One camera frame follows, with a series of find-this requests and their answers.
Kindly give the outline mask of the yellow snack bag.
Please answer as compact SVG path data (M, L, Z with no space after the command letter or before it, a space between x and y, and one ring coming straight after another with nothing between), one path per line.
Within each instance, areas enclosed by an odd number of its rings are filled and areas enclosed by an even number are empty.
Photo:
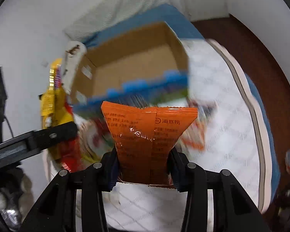
M49 85L40 98L42 128L47 129L73 122L72 107L62 85L62 58L54 60L49 69Z

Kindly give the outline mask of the orange snack packet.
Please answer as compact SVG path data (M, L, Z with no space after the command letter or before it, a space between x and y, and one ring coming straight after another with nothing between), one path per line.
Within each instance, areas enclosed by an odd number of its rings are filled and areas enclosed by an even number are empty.
M180 136L197 119L190 107L137 108L104 101L101 110L115 141L120 179L168 185L167 158Z

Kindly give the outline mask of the white floral quilt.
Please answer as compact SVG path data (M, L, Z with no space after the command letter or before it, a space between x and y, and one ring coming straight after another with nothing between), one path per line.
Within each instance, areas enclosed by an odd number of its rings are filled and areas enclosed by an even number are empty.
M106 95L163 82L181 74L188 76L183 90L161 89L148 97L140 94L129 100L137 107L184 107L199 103L199 121L184 133L179 146L188 159L206 170L231 170L258 210L265 212L275 191L273 144L261 100L252 82L236 59L219 43L207 39L180 39L187 55L186 72L168 71L148 82L126 82L122 89L109 89ZM74 105L79 128L78 155L50 150L44 163L48 178L60 168L71 172L87 168L110 150L110 145L90 141L95 134L94 111L86 108L90 100Z

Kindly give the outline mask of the bear print pillow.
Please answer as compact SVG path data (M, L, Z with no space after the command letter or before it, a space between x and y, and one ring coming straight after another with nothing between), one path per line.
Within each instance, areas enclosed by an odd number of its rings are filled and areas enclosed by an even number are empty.
M78 64L87 52L85 45L79 41L69 41L61 64L61 80L67 94L71 93L73 79Z

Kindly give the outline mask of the cardboard milk box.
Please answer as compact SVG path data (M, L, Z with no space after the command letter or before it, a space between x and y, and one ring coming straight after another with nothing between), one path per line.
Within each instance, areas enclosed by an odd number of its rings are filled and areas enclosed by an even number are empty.
M89 48L78 64L70 98L74 105L124 83L161 78L168 71L186 72L188 55L165 22L146 25Z

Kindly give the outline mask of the grey pillow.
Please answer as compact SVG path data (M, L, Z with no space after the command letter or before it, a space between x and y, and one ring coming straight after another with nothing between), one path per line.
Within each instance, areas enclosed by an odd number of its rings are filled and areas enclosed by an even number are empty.
M71 40L82 41L94 32L99 32L132 16L169 3L169 0L102 0L65 27L64 33Z

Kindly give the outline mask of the blue bed sheet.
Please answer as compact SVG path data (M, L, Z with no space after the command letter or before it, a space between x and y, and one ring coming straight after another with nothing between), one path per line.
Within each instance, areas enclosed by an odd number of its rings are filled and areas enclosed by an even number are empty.
M203 38L197 28L178 9L169 4L162 4L123 20L114 26L91 33L82 40L82 43L86 48L98 46L132 29L160 22L167 23L180 39Z

